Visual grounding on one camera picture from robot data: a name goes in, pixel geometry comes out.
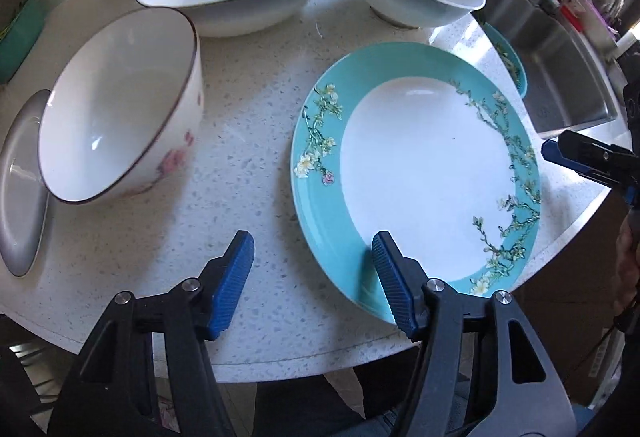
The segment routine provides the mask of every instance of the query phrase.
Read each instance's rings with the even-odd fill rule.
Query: blue gripper pad
[[[422,293],[427,275],[417,261],[400,253],[388,231],[379,231],[373,237],[371,251],[398,328],[412,341],[420,340],[429,316]]]
[[[254,237],[247,231],[238,231],[220,258],[226,264],[226,269],[211,298],[209,332],[212,340],[228,329],[231,323],[246,277],[254,263],[254,250]]]
[[[546,140],[542,143],[542,149],[540,150],[542,153],[542,158],[545,161],[552,162],[559,166],[564,166],[565,168],[569,168],[575,172],[581,173],[583,175],[588,175],[593,172],[593,168],[589,166],[585,166],[584,164],[580,164],[579,162],[572,161],[571,159],[565,159],[560,152],[560,148],[558,147],[558,143],[552,140]]]

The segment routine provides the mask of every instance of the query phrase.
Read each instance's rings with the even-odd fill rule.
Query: pink flower pattern
[[[187,150],[185,148],[177,148],[174,150],[169,150],[167,154],[162,159],[161,163],[158,165],[158,180],[164,178],[176,171],[182,164],[187,156]]]
[[[331,173],[330,171],[326,171],[322,176],[322,184],[324,184],[325,186],[328,186],[329,184],[333,184],[333,183],[334,183],[334,174]]]

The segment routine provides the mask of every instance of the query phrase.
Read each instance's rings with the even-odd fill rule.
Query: stainless steel sink
[[[482,13],[524,65],[529,89],[524,104],[542,137],[616,118],[600,62],[569,25],[563,26],[528,0],[487,0]]]

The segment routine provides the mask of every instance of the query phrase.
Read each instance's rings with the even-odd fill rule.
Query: floral pattern
[[[510,134],[510,124],[508,115],[508,103],[506,98],[500,93],[493,94],[495,106],[490,106],[485,99],[480,101],[471,97],[470,90],[462,90],[460,86],[452,82],[457,88],[457,93],[466,96],[466,105],[476,109],[478,119],[488,127],[500,133],[509,151],[513,171],[511,180],[523,192],[525,199],[519,200],[514,195],[502,198],[498,207],[501,210],[511,212],[511,224],[507,227],[498,226],[502,243],[493,243],[488,239],[484,230],[484,220],[482,217],[474,216],[473,225],[480,232],[480,239],[484,242],[484,252],[489,258],[485,267],[487,271],[477,278],[472,278],[470,293],[483,295],[501,277],[509,276],[511,270],[519,260],[526,257],[524,243],[540,220],[540,189],[538,183],[533,179],[534,169],[537,167],[536,155],[528,142],[523,142],[520,136]],[[506,239],[512,233],[517,237],[510,245],[506,245]]]
[[[172,148],[171,150],[169,150],[164,155],[164,157],[162,157],[161,162],[156,168],[156,178],[151,182],[141,184],[137,188],[130,191],[127,196],[139,195],[148,192],[151,188],[158,184],[159,181],[169,175],[169,173],[173,173],[178,168],[183,166],[185,161],[187,160],[187,151],[194,141],[195,137],[193,133],[191,133],[191,130],[187,130],[184,134],[184,142],[186,145],[180,148]]]
[[[334,173],[325,168],[322,158],[331,155],[336,143],[333,137],[325,137],[321,128],[324,126],[326,115],[333,115],[342,120],[342,107],[338,104],[338,94],[332,84],[328,84],[323,89],[314,88],[314,92],[318,94],[318,99],[314,101],[318,106],[318,112],[311,118],[308,115],[308,106],[305,105],[302,109],[308,138],[305,150],[300,154],[293,173],[299,179],[306,179],[312,171],[320,172],[322,184],[329,186],[334,183]]]

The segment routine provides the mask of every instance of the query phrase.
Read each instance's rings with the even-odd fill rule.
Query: turquoise plate
[[[427,45],[377,44],[329,68],[298,118],[290,171],[316,260],[387,322],[370,260],[377,230],[430,276],[483,296],[512,287],[536,239],[540,177],[518,116],[478,70]]]
[[[0,33],[0,84],[7,83],[35,45],[44,27],[45,13],[38,0],[27,0]]]

